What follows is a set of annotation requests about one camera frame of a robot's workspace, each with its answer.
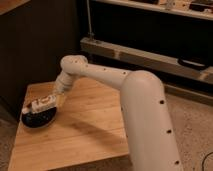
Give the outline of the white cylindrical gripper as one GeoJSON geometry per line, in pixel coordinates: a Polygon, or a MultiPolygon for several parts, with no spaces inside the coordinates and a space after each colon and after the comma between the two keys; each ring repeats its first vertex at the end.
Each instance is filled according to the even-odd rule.
{"type": "Polygon", "coordinates": [[[54,100],[57,98],[57,95],[60,95],[57,98],[57,106],[61,107],[64,102],[66,101],[66,97],[62,94],[66,94],[68,91],[70,90],[70,87],[67,85],[64,85],[63,83],[61,83],[60,81],[56,81],[54,88],[53,88],[53,93],[49,94],[49,98],[51,100],[54,100]]]}

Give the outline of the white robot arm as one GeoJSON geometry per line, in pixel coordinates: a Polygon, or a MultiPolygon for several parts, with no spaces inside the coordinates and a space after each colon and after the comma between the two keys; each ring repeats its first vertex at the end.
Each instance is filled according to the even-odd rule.
{"type": "Polygon", "coordinates": [[[55,93],[82,76],[120,91],[120,106],[133,171],[184,171],[168,112],[164,85],[154,74],[90,64],[82,55],[61,59],[55,93]]]}

